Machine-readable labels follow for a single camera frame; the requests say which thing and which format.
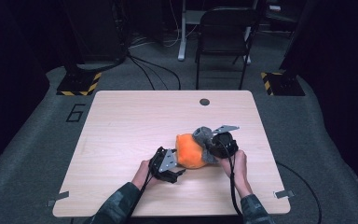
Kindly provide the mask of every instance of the small round object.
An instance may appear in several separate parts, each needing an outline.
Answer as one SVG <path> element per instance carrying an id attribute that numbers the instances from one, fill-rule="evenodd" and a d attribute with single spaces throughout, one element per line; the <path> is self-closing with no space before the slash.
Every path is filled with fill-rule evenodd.
<path id="1" fill-rule="evenodd" d="M 202 98 L 200 99 L 201 105 L 209 105 L 211 102 L 208 99 Z"/>

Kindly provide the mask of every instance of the table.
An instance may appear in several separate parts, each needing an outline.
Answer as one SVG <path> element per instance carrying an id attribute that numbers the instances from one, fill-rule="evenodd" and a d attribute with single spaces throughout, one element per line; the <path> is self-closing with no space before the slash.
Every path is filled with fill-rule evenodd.
<path id="1" fill-rule="evenodd" d="M 256 8 L 258 0 L 254 0 L 252 8 Z M 198 10 L 186 10 L 186 0 L 182 2 L 182 35 L 179 47 L 178 61 L 184 61 L 186 55 L 186 25 L 187 24 L 200 24 L 200 20 L 205 11 Z M 245 36 L 246 39 L 251 32 L 250 27 L 246 27 Z M 251 57 L 248 57 L 247 64 L 251 63 Z"/>
<path id="2" fill-rule="evenodd" d="M 201 105 L 208 99 L 209 105 Z M 177 134 L 201 126 L 240 126 L 234 139 L 248 155 L 248 178 L 271 214 L 289 212 L 287 198 L 277 199 L 282 181 L 269 141 L 249 91 L 99 91 L 96 93 L 60 192 L 56 217 L 89 217 L 158 147 L 174 148 Z M 186 170 L 175 184 L 147 189 L 133 215 L 215 216 L 236 214 L 229 179 L 219 165 Z"/>

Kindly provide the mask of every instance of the chair leg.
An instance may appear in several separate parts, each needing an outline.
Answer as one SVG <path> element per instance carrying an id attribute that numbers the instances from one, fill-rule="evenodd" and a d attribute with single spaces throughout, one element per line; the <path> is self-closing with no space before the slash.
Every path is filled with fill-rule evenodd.
<path id="1" fill-rule="evenodd" d="M 242 83 L 243 83 L 243 79 L 245 78 L 245 72 L 246 72 L 246 66 L 247 66 L 247 62 L 248 62 L 248 57 L 249 57 L 249 54 L 246 55 L 245 60 L 243 61 L 241 82 L 240 82 L 240 86 L 238 87 L 238 90 L 242 90 Z"/>
<path id="2" fill-rule="evenodd" d="M 196 56 L 196 62 L 197 62 L 196 90 L 198 90 L 199 89 L 199 79 L 200 79 L 200 55 L 199 54 Z"/>

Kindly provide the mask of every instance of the dark background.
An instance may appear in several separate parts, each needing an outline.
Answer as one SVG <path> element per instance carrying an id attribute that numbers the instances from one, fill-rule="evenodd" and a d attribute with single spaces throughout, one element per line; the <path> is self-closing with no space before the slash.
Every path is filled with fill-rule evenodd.
<path id="1" fill-rule="evenodd" d="M 49 85 L 46 72 L 62 66 L 65 60 L 84 63 L 122 57 L 115 16 L 108 13 L 114 11 L 113 1 L 82 2 L 89 4 L 80 7 L 72 6 L 74 1 L 65 5 L 58 0 L 0 0 L 0 155 L 43 99 Z M 168 1 L 152 2 L 161 8 L 154 8 L 150 15 L 160 17 L 172 28 Z M 174 0 L 172 4 L 180 22 L 181 2 Z M 89 23 L 82 24 L 74 13 L 89 15 L 83 21 Z M 97 20 L 106 23 L 99 23 L 96 35 L 82 33 L 84 27 L 96 27 Z M 100 33 L 112 38 L 98 37 Z M 82 43 L 79 36 L 88 42 Z M 282 68 L 312 86 L 327 131 L 358 175 L 358 2 L 309 0 Z"/>

